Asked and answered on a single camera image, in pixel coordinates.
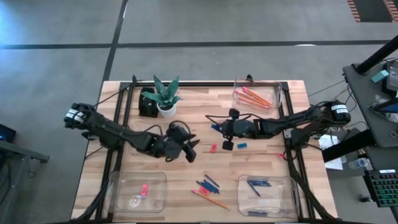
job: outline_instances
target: clear plastic bin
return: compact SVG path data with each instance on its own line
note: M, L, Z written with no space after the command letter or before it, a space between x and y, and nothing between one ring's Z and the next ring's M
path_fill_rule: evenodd
M143 185L146 195L142 195ZM161 212L167 197L163 172L113 172L105 198L108 212Z
M270 187L253 186L248 180L270 183ZM264 177L241 175L238 179L238 209L244 216L297 218L299 198L297 184L291 177Z
M269 104L262 106L259 99L244 92L244 87L251 90ZM249 110L270 113L282 104L282 85L279 82L256 81L246 77L236 77L233 89L233 107L237 110Z

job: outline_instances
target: succulent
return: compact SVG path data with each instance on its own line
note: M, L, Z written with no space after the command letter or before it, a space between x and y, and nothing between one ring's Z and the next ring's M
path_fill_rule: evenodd
M174 96L178 89L178 77L173 80L169 86L164 87L162 81L154 75L155 87L157 93L143 92L144 97L156 101L159 107L165 108L174 105L181 97Z

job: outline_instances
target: gray floor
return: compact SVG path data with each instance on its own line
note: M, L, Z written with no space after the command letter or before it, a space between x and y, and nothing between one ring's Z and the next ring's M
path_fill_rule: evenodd
M121 0L0 0L0 44L111 43ZM130 0L119 42L383 40L398 24L357 23L344 0ZM305 80L311 94L343 79L341 68L380 45L117 49L110 80ZM17 143L50 154L25 178L14 223L69 219L87 142L63 127L73 102L94 103L109 49L0 50L0 123L18 131ZM310 97L329 100L345 84ZM352 123L362 120L355 109ZM394 223L389 210L361 204L361 178L331 179L340 218Z

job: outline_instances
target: potted plant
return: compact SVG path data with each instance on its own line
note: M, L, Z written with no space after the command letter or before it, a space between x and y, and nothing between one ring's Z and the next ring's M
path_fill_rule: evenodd
M177 112L175 103L178 100L181 100L181 97L174 96L178 89L178 77L173 80L167 88L164 87L162 81L159 80L155 75L154 81L157 93L143 92L142 95L144 95L146 98L156 101L157 109L163 117L169 118L175 115Z

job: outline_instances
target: wooden tabletop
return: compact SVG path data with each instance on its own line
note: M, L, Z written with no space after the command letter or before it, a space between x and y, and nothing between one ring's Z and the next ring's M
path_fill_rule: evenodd
M301 80L287 82L294 112L306 110L309 107L309 102L304 82ZM116 93L119 90L119 84L120 82L104 82L99 100ZM289 170L286 161L277 157L278 153L285 150L282 135L266 140L234 138L235 148L233 151L221 148L224 141L222 135L210 128L211 122L204 115L228 115L229 109L233 106L233 87L180 87L177 95L181 96L183 100L177 103L177 114L169 119L138 116L140 90L141 88L134 89L129 115L130 128L142 131L143 128L148 128L152 124L160 124L165 131L171 121L182 120L189 125L191 132L197 135L195 139L200 139L199 144L195 147L197 158L190 164L182 152L178 159L165 162L164 158L156 159L140 154L126 144L121 172L165 173L167 198L165 208L160 213L115 212L114 222L292 222L295 220L291 218L245 217L238 211L239 176L246 174L289 177ZM113 119L116 100L117 96L114 96L100 104L98 112ZM123 120L126 97L123 100L119 123L122 123ZM263 118L279 117L277 110L268 114L256 114ZM242 142L246 142L248 147L236 149L236 145ZM216 153L211 154L210 147L214 143L219 146ZM87 153L93 152L99 147L99 142L92 141L88 145ZM103 149L85 161L72 218L81 215L98 193L105 158L106 150ZM311 191L326 210L337 217L321 152L309 147L303 150L303 158ZM211 194L210 197L227 205L230 210L221 208L191 193L191 189L198 189L198 184L195 181L203 180L205 174L215 179L220 185L220 194ZM307 217L303 192L300 193L300 199L304 209L303 214Z

